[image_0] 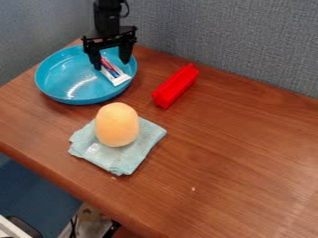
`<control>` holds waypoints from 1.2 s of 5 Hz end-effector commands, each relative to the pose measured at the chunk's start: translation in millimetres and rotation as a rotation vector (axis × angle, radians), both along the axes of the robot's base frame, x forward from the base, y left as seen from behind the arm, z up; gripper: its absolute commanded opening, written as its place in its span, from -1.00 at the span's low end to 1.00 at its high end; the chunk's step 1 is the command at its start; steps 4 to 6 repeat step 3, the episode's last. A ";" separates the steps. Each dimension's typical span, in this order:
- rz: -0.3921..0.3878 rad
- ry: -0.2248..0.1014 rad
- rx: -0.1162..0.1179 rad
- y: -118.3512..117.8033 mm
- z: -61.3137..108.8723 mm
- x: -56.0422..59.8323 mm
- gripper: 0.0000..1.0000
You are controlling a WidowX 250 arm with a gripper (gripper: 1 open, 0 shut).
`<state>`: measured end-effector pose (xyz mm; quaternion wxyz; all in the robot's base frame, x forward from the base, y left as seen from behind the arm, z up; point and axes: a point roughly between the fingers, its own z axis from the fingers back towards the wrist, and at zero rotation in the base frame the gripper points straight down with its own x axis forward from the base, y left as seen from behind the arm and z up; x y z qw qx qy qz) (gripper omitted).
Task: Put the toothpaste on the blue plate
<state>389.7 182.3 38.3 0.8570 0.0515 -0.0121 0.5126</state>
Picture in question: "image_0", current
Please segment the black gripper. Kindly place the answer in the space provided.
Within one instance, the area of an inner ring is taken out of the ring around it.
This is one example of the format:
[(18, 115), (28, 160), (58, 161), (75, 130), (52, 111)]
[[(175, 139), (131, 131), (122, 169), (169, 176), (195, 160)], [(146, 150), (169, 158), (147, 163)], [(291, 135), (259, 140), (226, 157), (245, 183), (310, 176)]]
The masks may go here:
[(94, 9), (95, 29), (82, 37), (83, 51), (88, 54), (90, 61), (99, 71), (102, 67), (99, 51), (106, 48), (119, 47), (119, 58), (124, 64), (131, 60), (132, 46), (136, 42), (136, 27), (122, 26), (118, 11)]

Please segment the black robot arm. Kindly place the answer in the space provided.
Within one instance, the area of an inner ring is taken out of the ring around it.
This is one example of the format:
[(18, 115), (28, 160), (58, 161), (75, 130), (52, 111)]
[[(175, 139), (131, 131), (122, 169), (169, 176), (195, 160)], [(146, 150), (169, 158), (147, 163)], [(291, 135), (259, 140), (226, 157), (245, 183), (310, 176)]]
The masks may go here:
[(95, 0), (94, 20), (95, 29), (80, 40), (83, 52), (96, 70), (100, 70), (100, 51), (119, 47), (119, 59), (124, 64), (131, 60), (132, 47), (136, 43), (136, 27), (122, 26), (120, 20), (127, 18), (131, 9), (127, 0)]

